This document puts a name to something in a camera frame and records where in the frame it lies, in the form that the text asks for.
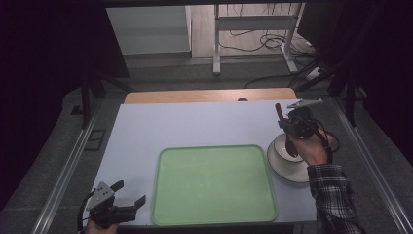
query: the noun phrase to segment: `green tray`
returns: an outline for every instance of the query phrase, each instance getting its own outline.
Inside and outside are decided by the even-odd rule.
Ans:
[[[157,225],[272,221],[278,213],[258,145],[161,152],[152,206]]]

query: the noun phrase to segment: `wooden table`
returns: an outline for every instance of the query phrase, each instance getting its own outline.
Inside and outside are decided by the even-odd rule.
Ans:
[[[297,99],[297,96],[289,88],[159,91],[130,93],[125,99],[125,104],[238,101],[242,98],[247,100],[272,100]]]

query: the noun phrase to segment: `checkered shirt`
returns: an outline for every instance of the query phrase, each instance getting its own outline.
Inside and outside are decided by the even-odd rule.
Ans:
[[[307,170],[311,193],[316,199],[319,233],[365,233],[353,204],[353,189],[342,168],[325,164]]]

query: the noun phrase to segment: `aluminum rail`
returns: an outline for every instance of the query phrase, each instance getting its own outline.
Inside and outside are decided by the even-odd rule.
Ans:
[[[91,133],[91,130],[94,126],[96,120],[97,112],[101,106],[101,99],[97,100],[97,103],[94,105],[91,120],[84,130],[81,131],[79,137],[76,140],[76,143],[70,152],[70,156],[64,164],[60,175],[55,183],[55,186],[49,195],[48,200],[43,207],[42,212],[39,214],[37,221],[31,230],[31,234],[46,234],[49,231],[49,228],[52,224],[52,221],[55,217],[58,206],[60,205],[61,199],[63,198],[64,192],[66,191],[67,185],[69,184],[70,179],[72,178],[73,172],[76,169],[76,165],[79,161],[79,158],[82,154],[83,149],[85,148],[88,137]]]
[[[356,147],[361,161],[370,174],[374,185],[376,186],[391,216],[393,217],[394,223],[397,225],[398,230],[400,231],[400,233],[413,234],[413,227],[409,220],[409,217],[404,210],[404,207],[402,207],[402,205],[398,201],[397,196],[394,194],[393,190],[387,183],[386,178],[381,173],[366,144],[358,133],[357,128],[353,128],[353,126],[347,120],[343,105],[337,98],[335,98],[334,100],[334,106],[340,117],[340,120],[343,123],[343,126],[346,129],[346,132],[348,133],[351,141],[353,142],[353,145]]]

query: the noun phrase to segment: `plate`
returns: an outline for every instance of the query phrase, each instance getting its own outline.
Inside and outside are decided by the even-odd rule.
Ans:
[[[303,159],[298,155],[296,158],[288,154],[285,148],[286,134],[281,134],[274,140],[274,146],[276,147],[277,153],[283,157],[283,159],[291,162],[302,162]]]
[[[308,182],[307,163],[305,161],[290,162],[284,160],[275,148],[275,140],[273,140],[270,146],[268,146],[267,157],[274,171],[280,176],[294,182]]]

